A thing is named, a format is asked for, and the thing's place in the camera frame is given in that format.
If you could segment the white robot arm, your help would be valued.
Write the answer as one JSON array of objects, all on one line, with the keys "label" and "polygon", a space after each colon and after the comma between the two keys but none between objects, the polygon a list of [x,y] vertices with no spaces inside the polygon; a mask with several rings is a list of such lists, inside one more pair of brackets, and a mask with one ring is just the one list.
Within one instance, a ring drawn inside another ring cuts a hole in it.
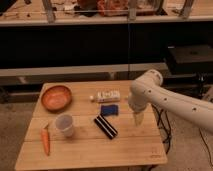
[{"label": "white robot arm", "polygon": [[163,77],[155,69],[131,83],[128,104],[135,114],[151,103],[213,133],[213,103],[166,90],[162,83]]}]

